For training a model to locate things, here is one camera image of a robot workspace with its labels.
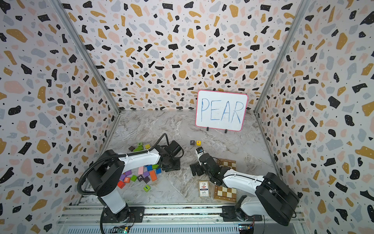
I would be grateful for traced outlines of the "playing card box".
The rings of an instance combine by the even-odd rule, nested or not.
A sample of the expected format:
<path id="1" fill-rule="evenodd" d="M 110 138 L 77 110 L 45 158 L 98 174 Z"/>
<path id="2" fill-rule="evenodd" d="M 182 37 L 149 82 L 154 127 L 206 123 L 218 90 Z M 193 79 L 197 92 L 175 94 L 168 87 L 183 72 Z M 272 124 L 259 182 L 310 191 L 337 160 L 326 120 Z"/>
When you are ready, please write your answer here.
<path id="1" fill-rule="evenodd" d="M 209 181 L 207 180 L 201 180 L 198 182 L 198 188 L 199 188 L 199 197 L 200 198 L 209 198 Z"/>

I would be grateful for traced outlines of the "red cube block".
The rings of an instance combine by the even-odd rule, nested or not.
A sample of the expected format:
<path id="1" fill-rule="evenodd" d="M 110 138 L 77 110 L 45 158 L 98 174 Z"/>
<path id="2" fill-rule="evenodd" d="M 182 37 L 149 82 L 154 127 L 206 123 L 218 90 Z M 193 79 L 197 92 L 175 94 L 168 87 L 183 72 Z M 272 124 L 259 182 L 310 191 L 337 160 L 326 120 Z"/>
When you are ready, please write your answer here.
<path id="1" fill-rule="evenodd" d="M 119 181 L 118 183 L 117 183 L 117 186 L 120 188 L 120 189 L 122 189 L 124 186 L 125 186 L 125 183 L 123 182 L 123 181 Z"/>

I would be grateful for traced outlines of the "pink framed whiteboard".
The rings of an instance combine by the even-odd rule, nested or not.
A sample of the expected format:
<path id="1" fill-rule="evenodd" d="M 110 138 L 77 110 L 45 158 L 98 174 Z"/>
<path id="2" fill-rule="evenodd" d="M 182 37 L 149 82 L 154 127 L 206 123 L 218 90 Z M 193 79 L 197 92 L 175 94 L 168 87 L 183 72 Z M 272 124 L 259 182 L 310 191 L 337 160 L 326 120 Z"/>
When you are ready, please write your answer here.
<path id="1" fill-rule="evenodd" d="M 248 95 L 200 90 L 197 96 L 197 127 L 241 131 Z"/>

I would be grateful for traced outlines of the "green I letter block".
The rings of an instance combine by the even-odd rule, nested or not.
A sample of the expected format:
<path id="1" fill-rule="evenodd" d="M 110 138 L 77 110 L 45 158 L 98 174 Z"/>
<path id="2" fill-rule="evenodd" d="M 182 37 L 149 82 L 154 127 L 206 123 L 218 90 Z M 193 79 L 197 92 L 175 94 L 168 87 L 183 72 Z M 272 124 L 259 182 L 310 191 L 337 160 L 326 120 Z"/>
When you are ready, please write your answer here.
<path id="1" fill-rule="evenodd" d="M 151 187 L 149 185 L 146 185 L 143 189 L 145 192 L 148 192 L 151 190 Z"/>

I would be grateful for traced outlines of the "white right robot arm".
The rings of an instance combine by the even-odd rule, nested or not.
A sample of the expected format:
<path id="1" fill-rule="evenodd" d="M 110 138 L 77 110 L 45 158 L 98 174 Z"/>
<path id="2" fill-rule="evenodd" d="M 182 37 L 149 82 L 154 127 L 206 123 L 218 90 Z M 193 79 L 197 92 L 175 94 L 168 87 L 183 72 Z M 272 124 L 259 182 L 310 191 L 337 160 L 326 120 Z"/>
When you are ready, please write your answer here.
<path id="1" fill-rule="evenodd" d="M 234 210 L 223 212 L 222 217 L 247 221 L 254 215 L 268 215 L 276 223 L 288 226 L 296 216 L 300 199 L 276 174 L 268 172 L 266 175 L 249 175 L 237 172 L 228 166 L 219 165 L 202 147 L 196 149 L 196 155 L 198 162 L 191 165 L 194 176 L 206 174 L 216 186 L 253 195 L 242 196 Z"/>

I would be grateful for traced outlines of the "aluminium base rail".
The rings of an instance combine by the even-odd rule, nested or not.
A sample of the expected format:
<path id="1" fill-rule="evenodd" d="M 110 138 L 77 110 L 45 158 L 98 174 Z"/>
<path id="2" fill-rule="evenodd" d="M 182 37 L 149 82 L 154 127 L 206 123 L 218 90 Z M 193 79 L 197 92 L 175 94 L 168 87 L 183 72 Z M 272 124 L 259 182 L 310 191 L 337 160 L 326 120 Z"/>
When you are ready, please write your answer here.
<path id="1" fill-rule="evenodd" d="M 222 215 L 232 212 L 227 204 L 136 204 L 124 222 L 115 223 L 99 205 L 68 206 L 57 223 L 57 234 L 306 234 L 300 212 L 287 226 L 267 215 L 247 221 Z"/>

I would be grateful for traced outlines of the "long orange block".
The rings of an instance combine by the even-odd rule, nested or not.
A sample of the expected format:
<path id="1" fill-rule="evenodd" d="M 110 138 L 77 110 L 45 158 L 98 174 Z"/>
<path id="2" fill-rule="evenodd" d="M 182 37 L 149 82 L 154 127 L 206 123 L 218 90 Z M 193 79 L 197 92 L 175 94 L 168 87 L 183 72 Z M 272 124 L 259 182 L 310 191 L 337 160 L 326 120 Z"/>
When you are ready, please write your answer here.
<path id="1" fill-rule="evenodd" d="M 156 181 L 157 180 L 157 175 L 156 175 L 155 170 L 149 171 L 149 174 L 150 174 L 150 177 L 151 177 L 152 181 Z"/>

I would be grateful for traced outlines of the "long green block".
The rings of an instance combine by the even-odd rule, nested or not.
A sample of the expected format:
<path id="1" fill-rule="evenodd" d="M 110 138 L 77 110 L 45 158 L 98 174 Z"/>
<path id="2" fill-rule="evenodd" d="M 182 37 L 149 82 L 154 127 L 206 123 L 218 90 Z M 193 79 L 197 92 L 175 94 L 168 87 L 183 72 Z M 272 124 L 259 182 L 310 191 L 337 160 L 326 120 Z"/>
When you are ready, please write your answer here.
<path id="1" fill-rule="evenodd" d="M 133 152 L 139 152 L 139 151 L 143 151 L 143 150 L 144 150 L 143 146 L 138 146 L 136 149 L 133 150 Z"/>

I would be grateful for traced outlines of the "wooden chessboard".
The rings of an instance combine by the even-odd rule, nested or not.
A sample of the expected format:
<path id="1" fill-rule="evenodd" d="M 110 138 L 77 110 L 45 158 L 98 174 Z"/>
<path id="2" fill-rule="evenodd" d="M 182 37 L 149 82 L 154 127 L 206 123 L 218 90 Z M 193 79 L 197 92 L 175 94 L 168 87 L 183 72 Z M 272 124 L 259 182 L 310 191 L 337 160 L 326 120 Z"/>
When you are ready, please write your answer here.
<path id="1" fill-rule="evenodd" d="M 221 166 L 229 167 L 230 169 L 236 170 L 236 161 L 217 159 L 217 162 Z M 225 201 L 229 203 L 236 203 L 237 201 L 237 190 L 232 188 L 227 188 L 225 186 L 215 186 L 214 188 L 214 200 Z"/>

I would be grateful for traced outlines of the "long pink block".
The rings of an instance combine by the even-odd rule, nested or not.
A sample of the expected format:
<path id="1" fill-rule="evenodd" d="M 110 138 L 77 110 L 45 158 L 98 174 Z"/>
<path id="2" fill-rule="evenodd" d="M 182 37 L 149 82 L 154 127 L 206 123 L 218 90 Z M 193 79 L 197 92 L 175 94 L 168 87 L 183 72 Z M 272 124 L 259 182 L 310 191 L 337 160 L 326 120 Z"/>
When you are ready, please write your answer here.
<path id="1" fill-rule="evenodd" d="M 144 173 L 144 167 L 141 166 L 138 168 L 138 175 L 142 175 Z"/>

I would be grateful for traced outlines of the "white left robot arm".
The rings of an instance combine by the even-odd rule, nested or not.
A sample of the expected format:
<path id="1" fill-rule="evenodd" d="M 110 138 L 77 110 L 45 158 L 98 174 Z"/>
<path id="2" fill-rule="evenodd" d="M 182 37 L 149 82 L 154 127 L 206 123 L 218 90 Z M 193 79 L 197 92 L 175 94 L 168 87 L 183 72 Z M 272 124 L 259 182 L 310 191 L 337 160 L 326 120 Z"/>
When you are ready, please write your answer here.
<path id="1" fill-rule="evenodd" d="M 77 191 L 81 195 L 95 195 L 104 206 L 103 213 L 116 222 L 123 222 L 131 215 L 131 210 L 119 193 L 118 182 L 123 173 L 133 169 L 158 165 L 163 171 L 180 170 L 183 148 L 176 142 L 169 142 L 166 133 L 155 145 L 143 151 L 118 154 L 105 151 L 80 177 Z"/>

